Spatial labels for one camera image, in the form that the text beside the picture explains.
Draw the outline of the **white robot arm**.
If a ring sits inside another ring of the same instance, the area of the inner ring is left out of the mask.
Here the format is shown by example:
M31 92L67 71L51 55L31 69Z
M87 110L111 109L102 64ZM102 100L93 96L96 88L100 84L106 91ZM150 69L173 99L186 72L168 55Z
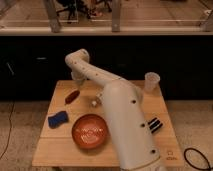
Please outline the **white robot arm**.
M89 63L80 49L65 57L72 78L82 85L86 78L103 87L101 102L112 143L122 171L166 171L149 125L141 109L139 87Z

